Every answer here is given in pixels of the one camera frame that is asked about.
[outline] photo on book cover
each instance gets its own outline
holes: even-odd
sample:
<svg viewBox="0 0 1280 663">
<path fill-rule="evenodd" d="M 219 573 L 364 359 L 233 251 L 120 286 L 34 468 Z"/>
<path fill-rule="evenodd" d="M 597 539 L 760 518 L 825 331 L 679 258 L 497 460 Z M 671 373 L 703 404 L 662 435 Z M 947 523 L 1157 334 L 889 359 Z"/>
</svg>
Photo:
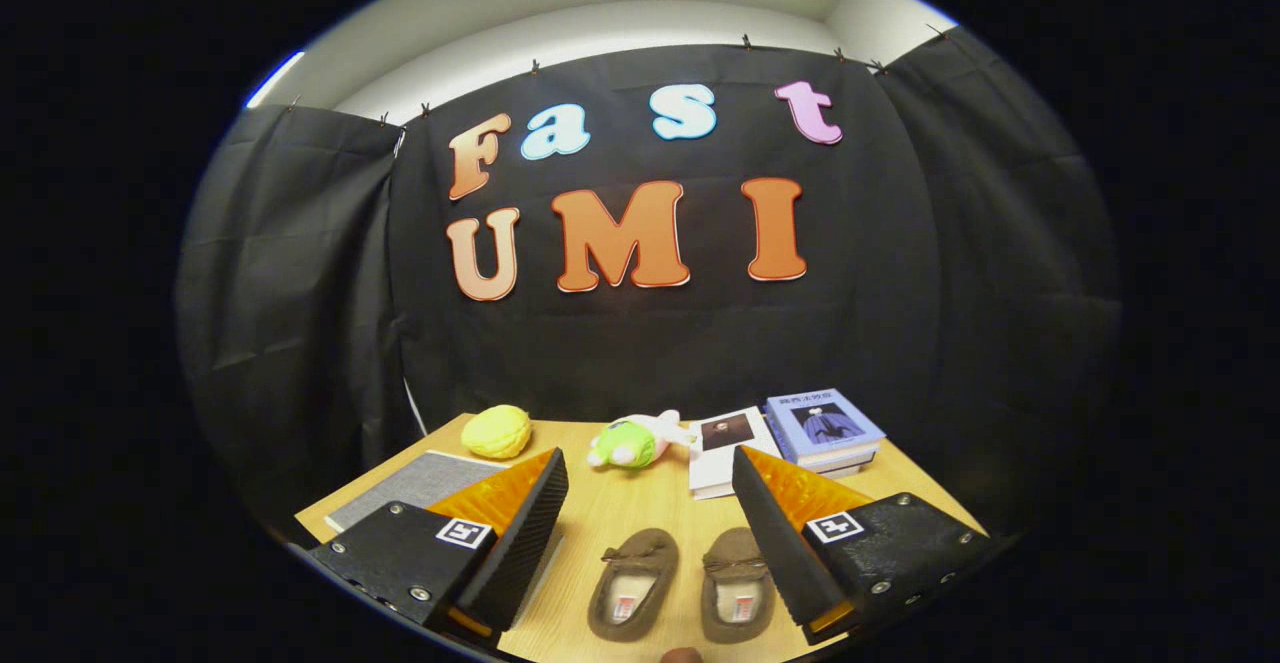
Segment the photo on book cover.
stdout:
<svg viewBox="0 0 1280 663">
<path fill-rule="evenodd" d="M 746 420 L 745 413 L 707 421 L 701 425 L 700 433 L 704 451 L 724 448 L 724 445 L 745 443 L 755 438 L 755 434 L 751 433 L 751 422 Z"/>
<path fill-rule="evenodd" d="M 836 403 L 804 404 L 801 408 L 791 408 L 791 415 L 800 422 L 809 443 L 835 443 L 863 435 L 863 429 L 846 413 L 840 412 Z"/>
</svg>

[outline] yellow ball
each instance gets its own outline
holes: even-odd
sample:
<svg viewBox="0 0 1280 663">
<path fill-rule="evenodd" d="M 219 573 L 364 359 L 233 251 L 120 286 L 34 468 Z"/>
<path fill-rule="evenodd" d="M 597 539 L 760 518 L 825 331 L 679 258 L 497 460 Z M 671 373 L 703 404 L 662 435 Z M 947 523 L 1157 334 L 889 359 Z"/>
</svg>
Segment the yellow ball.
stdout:
<svg viewBox="0 0 1280 663">
<path fill-rule="evenodd" d="M 494 404 L 462 426 L 462 445 L 485 458 L 515 458 L 532 431 L 529 413 L 515 404 Z"/>
</svg>

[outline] green plush toy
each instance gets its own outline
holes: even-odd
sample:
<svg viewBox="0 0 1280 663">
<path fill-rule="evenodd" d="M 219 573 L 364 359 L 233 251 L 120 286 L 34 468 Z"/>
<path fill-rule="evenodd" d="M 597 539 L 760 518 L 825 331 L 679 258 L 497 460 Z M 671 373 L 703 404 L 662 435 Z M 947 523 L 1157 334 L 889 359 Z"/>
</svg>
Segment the green plush toy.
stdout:
<svg viewBox="0 0 1280 663">
<path fill-rule="evenodd" d="M 613 463 L 623 468 L 644 468 L 667 451 L 667 445 L 691 445 L 698 435 L 680 426 L 680 413 L 664 411 L 660 416 L 626 416 L 609 422 L 591 440 L 586 462 L 594 468 Z"/>
</svg>

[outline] brown slipper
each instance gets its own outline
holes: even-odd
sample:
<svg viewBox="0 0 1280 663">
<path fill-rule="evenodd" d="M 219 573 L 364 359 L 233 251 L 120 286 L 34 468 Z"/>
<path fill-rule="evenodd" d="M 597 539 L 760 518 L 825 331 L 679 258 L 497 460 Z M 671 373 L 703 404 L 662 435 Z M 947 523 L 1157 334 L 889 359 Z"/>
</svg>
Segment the brown slipper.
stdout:
<svg viewBox="0 0 1280 663">
<path fill-rule="evenodd" d="M 751 529 L 723 531 L 703 555 L 703 634 L 712 643 L 750 640 L 773 617 L 773 576 Z"/>
<path fill-rule="evenodd" d="M 653 627 L 676 576 L 676 539 L 664 530 L 645 529 L 621 548 L 605 550 L 602 561 L 608 564 L 591 594 L 588 625 L 604 640 L 639 640 Z"/>
</svg>

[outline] black cloth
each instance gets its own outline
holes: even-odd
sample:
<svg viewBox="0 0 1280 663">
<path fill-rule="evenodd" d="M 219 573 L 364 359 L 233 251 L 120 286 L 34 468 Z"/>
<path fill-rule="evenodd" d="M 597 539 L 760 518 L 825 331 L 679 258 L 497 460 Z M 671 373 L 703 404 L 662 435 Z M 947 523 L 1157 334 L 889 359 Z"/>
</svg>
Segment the black cloth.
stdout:
<svg viewBox="0 0 1280 663">
<path fill-rule="evenodd" d="M 201 429 L 261 521 L 293 513 L 421 433 L 387 276 L 401 131 L 339 113 L 243 111 L 187 221 L 174 300 Z"/>
<path fill-rule="evenodd" d="M 877 81 L 937 225 L 941 301 L 923 417 L 886 429 L 979 521 L 1018 530 L 1073 486 L 1120 328 L 1100 184 L 1039 95 L 965 29 Z"/>
<path fill-rule="evenodd" d="M 831 99 L 844 140 L 800 134 L 778 86 Z M 717 125 L 660 140 L 649 95 L 707 84 Z M 521 156 L 526 122 L 586 113 L 576 154 Z M 460 201 L 453 136 L 507 113 L 490 179 Z M 997 532 L 1021 530 L 1091 434 L 1119 320 L 1092 170 L 1046 104 L 964 31 L 873 76 L 814 52 L 680 45 L 516 76 L 396 125 L 297 108 L 246 111 L 201 184 L 178 284 L 183 363 L 205 430 L 273 525 L 460 412 L 704 417 L 838 388 Z M 808 270 L 748 275 L 741 184 L 796 180 Z M 557 288 L 550 202 L 677 180 L 690 280 Z M 445 227 L 517 207 L 518 274 L 477 302 Z M 593 265 L 599 273 L 599 266 Z"/>
</svg>

